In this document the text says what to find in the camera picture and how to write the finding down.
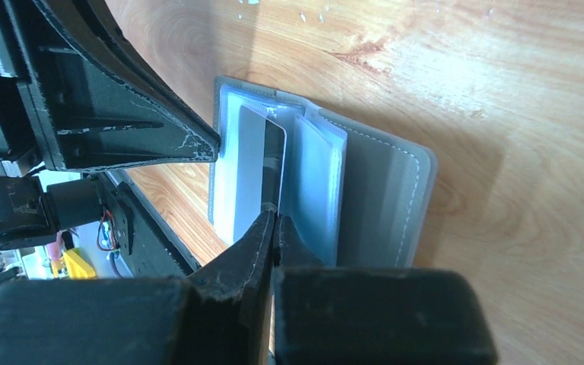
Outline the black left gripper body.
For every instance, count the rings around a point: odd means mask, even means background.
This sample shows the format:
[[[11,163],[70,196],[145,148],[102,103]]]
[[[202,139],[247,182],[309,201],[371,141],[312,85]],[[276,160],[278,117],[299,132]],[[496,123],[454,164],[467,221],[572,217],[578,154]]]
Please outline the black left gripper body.
[[[31,78],[6,4],[0,1],[0,174],[29,176],[42,157],[25,102]]]

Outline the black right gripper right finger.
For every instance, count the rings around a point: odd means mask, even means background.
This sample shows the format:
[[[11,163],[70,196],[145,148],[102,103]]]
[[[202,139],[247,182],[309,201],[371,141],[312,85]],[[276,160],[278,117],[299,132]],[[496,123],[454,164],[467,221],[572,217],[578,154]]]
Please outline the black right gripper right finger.
[[[459,273],[323,265],[292,220],[274,231],[279,364],[495,364],[479,299]]]

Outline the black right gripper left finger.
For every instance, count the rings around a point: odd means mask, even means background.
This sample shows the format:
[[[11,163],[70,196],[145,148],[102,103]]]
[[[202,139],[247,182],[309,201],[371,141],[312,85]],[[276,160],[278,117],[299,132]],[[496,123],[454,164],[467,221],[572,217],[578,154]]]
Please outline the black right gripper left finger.
[[[0,285],[0,364],[266,364],[275,221],[185,278]]]

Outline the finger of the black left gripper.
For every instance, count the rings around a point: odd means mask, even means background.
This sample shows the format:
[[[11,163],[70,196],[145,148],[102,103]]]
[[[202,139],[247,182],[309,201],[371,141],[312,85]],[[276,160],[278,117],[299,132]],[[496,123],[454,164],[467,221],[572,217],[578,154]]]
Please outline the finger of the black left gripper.
[[[218,133],[146,63],[104,1],[7,1],[45,165],[94,173],[211,163]]]

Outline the grey card holder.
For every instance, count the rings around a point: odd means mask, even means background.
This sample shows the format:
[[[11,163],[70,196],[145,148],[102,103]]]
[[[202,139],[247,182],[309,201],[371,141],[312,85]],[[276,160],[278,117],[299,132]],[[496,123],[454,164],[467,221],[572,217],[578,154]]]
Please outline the grey card holder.
[[[282,90],[220,76],[214,127],[221,137],[210,169],[208,218],[233,244],[238,118],[246,106],[287,133],[281,204],[323,263],[413,265],[437,173],[435,154]]]

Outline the dark grey credit card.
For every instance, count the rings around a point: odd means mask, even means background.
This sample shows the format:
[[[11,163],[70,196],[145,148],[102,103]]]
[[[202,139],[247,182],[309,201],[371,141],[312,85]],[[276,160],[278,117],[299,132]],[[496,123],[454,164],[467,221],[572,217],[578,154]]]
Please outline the dark grey credit card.
[[[262,211],[278,211],[287,147],[287,133],[272,115],[243,106],[238,122],[234,242]]]

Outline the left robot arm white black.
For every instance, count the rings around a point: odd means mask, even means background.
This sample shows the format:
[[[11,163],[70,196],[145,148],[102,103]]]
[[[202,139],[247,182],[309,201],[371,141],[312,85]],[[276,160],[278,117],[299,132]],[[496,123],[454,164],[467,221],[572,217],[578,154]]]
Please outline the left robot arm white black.
[[[43,188],[37,166],[97,174],[210,163],[221,139],[124,37],[104,1],[0,1],[0,250],[104,214],[94,182]]]

